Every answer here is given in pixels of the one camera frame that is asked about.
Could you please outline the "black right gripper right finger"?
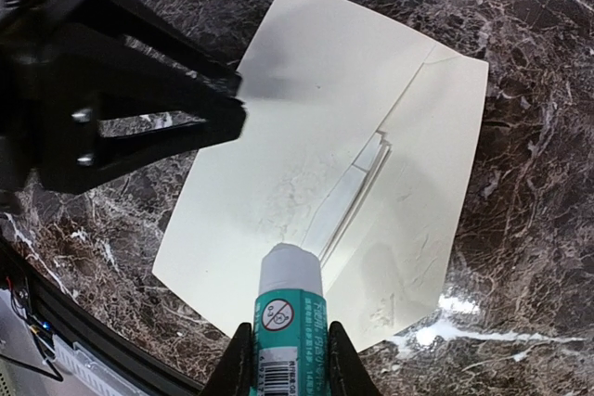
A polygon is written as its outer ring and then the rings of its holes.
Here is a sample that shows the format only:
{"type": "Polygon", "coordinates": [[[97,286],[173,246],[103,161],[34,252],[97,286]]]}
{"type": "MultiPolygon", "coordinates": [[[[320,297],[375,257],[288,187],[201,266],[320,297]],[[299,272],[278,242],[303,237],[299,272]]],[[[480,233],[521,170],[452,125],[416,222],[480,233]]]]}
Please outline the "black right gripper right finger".
{"type": "Polygon", "coordinates": [[[329,387],[332,396],[381,396],[338,321],[329,326],[329,387]]]}

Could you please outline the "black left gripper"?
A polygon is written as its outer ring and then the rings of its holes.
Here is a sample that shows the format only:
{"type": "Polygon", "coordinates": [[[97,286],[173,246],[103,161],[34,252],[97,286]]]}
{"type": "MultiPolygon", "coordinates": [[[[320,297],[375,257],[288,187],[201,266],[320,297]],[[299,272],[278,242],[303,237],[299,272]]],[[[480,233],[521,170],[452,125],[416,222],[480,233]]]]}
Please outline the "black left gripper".
{"type": "Polygon", "coordinates": [[[38,171],[46,189],[79,195],[236,140],[247,117],[240,85],[235,70],[140,0],[10,0],[1,18],[1,191],[21,190],[38,171]],[[101,121],[170,111],[196,121],[120,136],[99,131],[101,121]]]}

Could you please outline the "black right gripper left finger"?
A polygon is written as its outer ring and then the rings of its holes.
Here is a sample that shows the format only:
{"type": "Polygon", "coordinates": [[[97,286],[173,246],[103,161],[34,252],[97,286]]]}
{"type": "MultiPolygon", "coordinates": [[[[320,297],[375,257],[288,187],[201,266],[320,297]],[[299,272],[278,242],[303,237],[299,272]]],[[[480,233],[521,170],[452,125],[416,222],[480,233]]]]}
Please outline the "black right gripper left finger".
{"type": "Polygon", "coordinates": [[[241,323],[200,396],[248,396],[253,371],[252,325],[241,323]]]}

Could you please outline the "green white glue stick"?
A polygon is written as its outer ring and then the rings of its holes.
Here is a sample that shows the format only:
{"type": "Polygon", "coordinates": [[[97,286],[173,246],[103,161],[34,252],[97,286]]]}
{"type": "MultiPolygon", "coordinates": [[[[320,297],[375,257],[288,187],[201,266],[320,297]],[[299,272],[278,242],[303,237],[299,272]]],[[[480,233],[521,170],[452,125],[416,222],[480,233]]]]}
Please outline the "green white glue stick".
{"type": "Polygon", "coordinates": [[[329,395],[328,337],[317,256],[274,246],[262,260],[254,305],[250,394],[329,395]]]}

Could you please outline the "beige paper envelope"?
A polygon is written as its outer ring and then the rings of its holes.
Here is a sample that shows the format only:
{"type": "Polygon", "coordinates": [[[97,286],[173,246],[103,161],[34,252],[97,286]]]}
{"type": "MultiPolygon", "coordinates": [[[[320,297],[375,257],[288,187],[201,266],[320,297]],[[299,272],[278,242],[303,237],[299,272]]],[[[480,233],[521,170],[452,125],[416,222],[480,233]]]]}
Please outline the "beige paper envelope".
{"type": "Polygon", "coordinates": [[[488,70],[347,0],[274,0],[239,64],[242,134],[195,158],[153,274],[232,334],[285,242],[320,259],[358,350],[417,323],[442,294],[488,70]]]}

